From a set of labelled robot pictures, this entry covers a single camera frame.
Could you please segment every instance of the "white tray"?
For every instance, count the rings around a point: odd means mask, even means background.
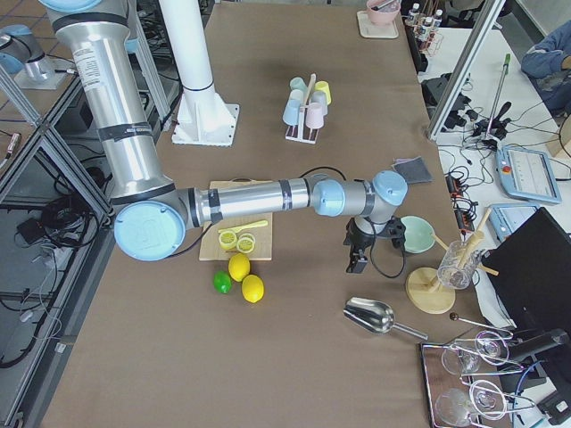
[[[357,22],[359,32],[364,38],[397,38],[399,36],[399,30],[394,21],[388,25],[375,25],[369,20],[366,11],[357,12]]]

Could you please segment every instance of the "green bowl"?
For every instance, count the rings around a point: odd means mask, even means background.
[[[406,242],[404,249],[413,254],[428,251],[434,245],[434,238],[432,234],[434,229],[426,220],[420,217],[407,216],[401,218],[401,222],[406,226],[407,230],[404,232]]]

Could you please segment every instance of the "bowl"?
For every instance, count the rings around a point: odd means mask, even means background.
[[[396,0],[387,5],[380,11],[374,11],[371,7],[383,3],[384,0],[368,0],[367,1],[367,16],[368,19],[375,25],[389,25],[393,23],[394,18],[401,13],[401,1]]]
[[[413,254],[428,251],[434,245],[432,237],[434,229],[426,220],[420,217],[407,216],[401,218],[401,222],[407,228],[404,231],[404,250]]]

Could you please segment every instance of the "blue joint cap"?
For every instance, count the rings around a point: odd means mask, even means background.
[[[383,201],[398,207],[404,201],[409,186],[404,178],[394,171],[381,171],[373,178],[373,187]]]
[[[96,7],[102,0],[38,0],[45,7],[63,13],[85,12]]]
[[[24,24],[14,24],[8,25],[3,29],[0,29],[0,33],[6,33],[10,36],[29,36],[32,34],[32,30],[26,27]]]
[[[8,74],[16,74],[24,68],[24,64],[22,64],[17,58],[14,58],[11,55],[6,55],[5,53],[0,53],[0,65],[4,67],[4,70],[6,70]]]
[[[336,217],[345,208],[345,191],[335,180],[319,181],[313,187],[313,208],[320,216]]]
[[[185,222],[157,201],[135,202],[115,219],[115,240],[134,259],[155,261],[172,254],[185,238]]]
[[[131,38],[130,40],[125,40],[125,50],[128,54],[134,54],[139,48],[139,39]]]

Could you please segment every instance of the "blue cable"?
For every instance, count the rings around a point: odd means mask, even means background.
[[[516,386],[516,391],[514,393],[514,395],[518,396],[522,393],[521,391],[521,385],[524,383],[525,378],[527,377],[527,375],[529,374],[529,372],[531,372],[536,366],[538,366],[541,363],[541,361],[535,361],[532,365],[530,365],[524,373],[521,374],[521,376],[519,376],[519,381],[517,381],[517,386]],[[516,408],[516,400],[514,399],[514,405],[511,408],[512,410],[515,410]],[[516,415],[517,412],[515,412],[512,417],[511,417],[511,428],[515,428],[516,426]]]

